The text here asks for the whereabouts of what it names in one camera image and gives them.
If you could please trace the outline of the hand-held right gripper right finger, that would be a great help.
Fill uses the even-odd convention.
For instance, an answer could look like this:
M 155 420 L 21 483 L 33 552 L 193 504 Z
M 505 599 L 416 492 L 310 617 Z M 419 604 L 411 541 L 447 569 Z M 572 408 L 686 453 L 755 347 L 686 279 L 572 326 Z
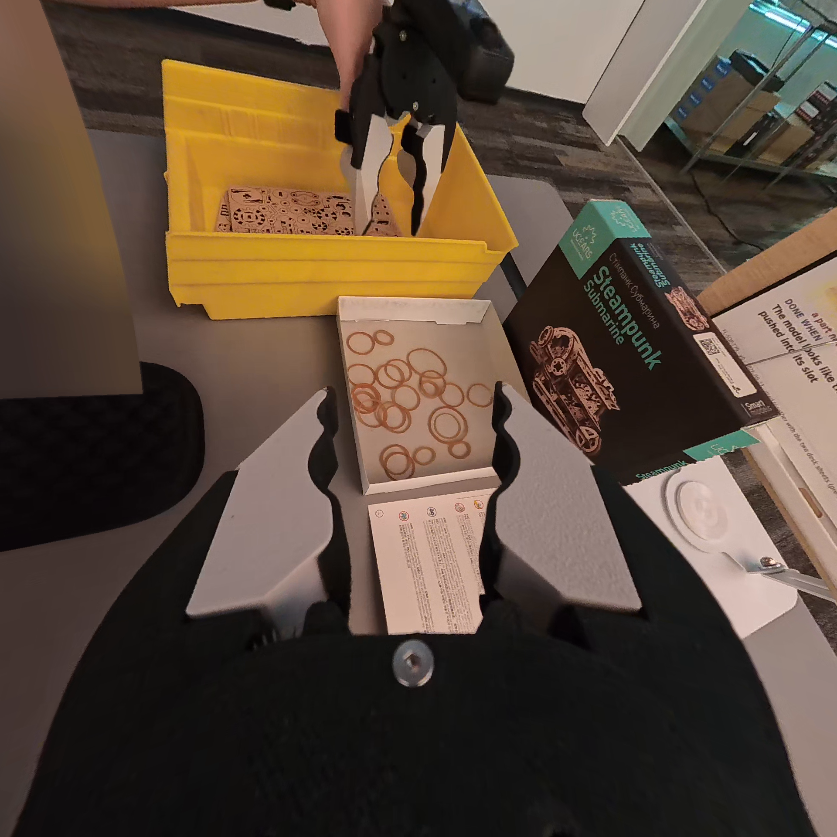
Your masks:
M 586 457 L 510 384 L 495 385 L 491 466 L 480 542 L 480 608 L 515 605 L 550 629 L 572 606 L 638 614 L 642 603 Z

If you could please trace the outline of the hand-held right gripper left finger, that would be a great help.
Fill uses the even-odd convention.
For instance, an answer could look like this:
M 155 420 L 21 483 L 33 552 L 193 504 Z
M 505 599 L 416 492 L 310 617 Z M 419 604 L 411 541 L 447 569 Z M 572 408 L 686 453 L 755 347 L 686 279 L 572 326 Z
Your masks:
M 186 614 L 256 611 L 278 634 L 301 634 L 317 602 L 350 613 L 350 550 L 340 502 L 337 393 L 315 392 L 243 460 Z

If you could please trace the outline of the white cardboard tray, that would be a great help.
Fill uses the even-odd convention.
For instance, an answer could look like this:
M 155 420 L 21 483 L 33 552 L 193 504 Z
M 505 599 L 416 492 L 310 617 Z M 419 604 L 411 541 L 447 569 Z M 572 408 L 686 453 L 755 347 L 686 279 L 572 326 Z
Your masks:
M 364 495 L 493 476 L 517 369 L 488 300 L 341 296 L 337 327 Z

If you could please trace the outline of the yellow plastic bin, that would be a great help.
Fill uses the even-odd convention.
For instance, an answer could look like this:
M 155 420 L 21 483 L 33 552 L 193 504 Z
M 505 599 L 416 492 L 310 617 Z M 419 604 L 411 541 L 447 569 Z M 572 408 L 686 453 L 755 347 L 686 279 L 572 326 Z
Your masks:
M 214 320 L 329 316 L 340 296 L 473 297 L 517 245 L 486 173 L 457 127 L 423 231 L 409 235 L 412 189 L 396 154 L 380 185 L 400 237 L 220 233 L 231 187 L 346 192 L 335 90 L 166 59 L 169 289 Z

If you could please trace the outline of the black model kit box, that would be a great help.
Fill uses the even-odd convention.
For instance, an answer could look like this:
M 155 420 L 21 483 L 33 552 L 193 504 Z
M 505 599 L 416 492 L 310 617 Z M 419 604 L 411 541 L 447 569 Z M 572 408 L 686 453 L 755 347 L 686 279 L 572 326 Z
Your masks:
M 533 407 L 624 486 L 756 445 L 779 416 L 622 201 L 585 204 L 504 328 Z

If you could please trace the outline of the black mesh pad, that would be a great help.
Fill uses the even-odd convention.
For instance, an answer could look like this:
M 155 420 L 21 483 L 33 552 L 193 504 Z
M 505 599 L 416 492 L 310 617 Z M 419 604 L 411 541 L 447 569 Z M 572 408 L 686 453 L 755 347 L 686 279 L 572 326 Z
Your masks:
M 136 524 L 196 485 L 201 398 L 182 373 L 140 367 L 138 394 L 2 400 L 2 551 Z

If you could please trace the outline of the pile of rubber bands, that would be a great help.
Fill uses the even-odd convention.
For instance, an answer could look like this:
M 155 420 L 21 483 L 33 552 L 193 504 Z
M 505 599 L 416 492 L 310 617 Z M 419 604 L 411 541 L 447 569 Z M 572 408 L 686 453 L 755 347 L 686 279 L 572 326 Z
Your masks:
M 495 364 L 479 324 L 344 321 L 342 351 L 368 490 L 490 466 Z

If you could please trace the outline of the stack of wooden sheets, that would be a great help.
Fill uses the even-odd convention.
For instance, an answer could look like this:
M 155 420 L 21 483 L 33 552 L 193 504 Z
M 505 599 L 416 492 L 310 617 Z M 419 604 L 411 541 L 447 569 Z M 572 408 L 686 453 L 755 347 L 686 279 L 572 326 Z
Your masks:
M 231 187 L 214 231 L 266 235 L 354 235 L 350 195 L 278 187 Z

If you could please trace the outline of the person's left hand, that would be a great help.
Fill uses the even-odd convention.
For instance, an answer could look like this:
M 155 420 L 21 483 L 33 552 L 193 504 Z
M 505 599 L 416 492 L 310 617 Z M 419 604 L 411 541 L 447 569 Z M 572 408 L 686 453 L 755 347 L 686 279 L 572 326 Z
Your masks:
M 336 63 L 340 82 L 339 109 L 348 112 L 350 92 L 372 45 L 373 30 L 382 20 L 380 1 L 301 1 L 314 7 Z

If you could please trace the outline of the white instruction booklet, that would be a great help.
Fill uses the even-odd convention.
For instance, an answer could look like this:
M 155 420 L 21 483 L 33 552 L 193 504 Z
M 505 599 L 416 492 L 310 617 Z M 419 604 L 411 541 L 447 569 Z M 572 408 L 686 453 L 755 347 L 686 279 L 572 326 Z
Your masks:
M 493 489 L 368 508 L 390 635 L 472 634 L 482 621 L 479 553 Z

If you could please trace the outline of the black bag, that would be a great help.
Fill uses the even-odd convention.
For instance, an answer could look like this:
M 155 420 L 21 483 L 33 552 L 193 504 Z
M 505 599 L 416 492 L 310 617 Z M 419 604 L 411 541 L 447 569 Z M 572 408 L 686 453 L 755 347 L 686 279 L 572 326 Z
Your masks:
M 499 27 L 478 1 L 452 2 L 465 29 L 465 47 L 459 55 L 464 68 L 457 72 L 462 99 L 496 104 L 507 87 L 515 55 Z

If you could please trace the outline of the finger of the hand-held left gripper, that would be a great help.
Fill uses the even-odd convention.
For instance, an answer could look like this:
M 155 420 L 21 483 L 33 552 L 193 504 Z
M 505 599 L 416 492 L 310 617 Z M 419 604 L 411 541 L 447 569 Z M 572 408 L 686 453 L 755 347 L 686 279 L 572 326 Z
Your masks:
M 448 159 L 455 124 L 430 125 L 409 120 L 396 157 L 398 171 L 411 188 L 411 235 L 419 235 Z
M 344 144 L 340 170 L 350 187 L 353 231 L 365 235 L 373 218 L 373 204 L 380 190 L 380 174 L 390 153 L 394 137 L 392 120 L 372 115 L 368 129 L 355 139 L 349 114 L 339 115 L 339 141 Z

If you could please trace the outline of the shelf rack with boxes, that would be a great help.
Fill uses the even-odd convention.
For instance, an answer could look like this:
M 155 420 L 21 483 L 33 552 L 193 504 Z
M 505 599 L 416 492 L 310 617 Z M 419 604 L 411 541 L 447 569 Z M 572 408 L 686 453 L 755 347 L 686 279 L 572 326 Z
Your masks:
M 835 182 L 835 53 L 769 67 L 735 50 L 714 57 L 664 124 L 698 161 Z

